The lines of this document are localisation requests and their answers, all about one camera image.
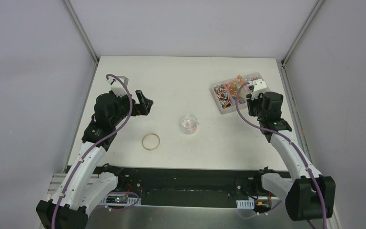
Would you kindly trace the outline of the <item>clear plastic scoop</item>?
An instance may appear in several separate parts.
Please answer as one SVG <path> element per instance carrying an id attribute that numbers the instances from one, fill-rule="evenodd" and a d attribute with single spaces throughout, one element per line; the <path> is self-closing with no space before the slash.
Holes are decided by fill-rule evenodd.
<path id="1" fill-rule="evenodd" d="M 248 82 L 248 80 L 246 78 L 243 78 L 241 75 L 238 75 L 236 77 L 236 85 L 238 87 L 242 86 L 244 83 L 247 83 L 247 82 Z"/>

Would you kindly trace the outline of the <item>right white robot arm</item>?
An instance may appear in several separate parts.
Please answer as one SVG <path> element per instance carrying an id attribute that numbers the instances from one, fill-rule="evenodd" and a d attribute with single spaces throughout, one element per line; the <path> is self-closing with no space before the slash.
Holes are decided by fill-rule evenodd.
<path id="1" fill-rule="evenodd" d="M 328 219 L 334 211 L 336 183 L 307 159 L 292 128 L 281 115 L 284 97 L 275 92 L 260 93 L 256 98 L 246 96 L 248 113 L 257 117 L 262 134 L 279 153 L 292 179 L 291 182 L 272 172 L 252 181 L 252 191 L 262 196 L 271 192 L 285 203 L 293 221 Z"/>

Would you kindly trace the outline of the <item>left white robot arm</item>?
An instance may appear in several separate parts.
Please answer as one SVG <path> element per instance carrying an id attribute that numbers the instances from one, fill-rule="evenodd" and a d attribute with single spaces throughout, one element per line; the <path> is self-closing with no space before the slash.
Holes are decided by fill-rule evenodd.
<path id="1" fill-rule="evenodd" d="M 146 98 L 140 90 L 135 93 L 137 102 L 130 94 L 120 96 L 112 91 L 96 98 L 94 114 L 84 131 L 73 165 L 50 200 L 41 200 L 36 206 L 44 228 L 84 229 L 91 212 L 111 191 L 121 193 L 125 190 L 125 178 L 112 172 L 99 174 L 90 187 L 87 185 L 117 132 L 129 118 L 149 114 L 153 100 Z"/>

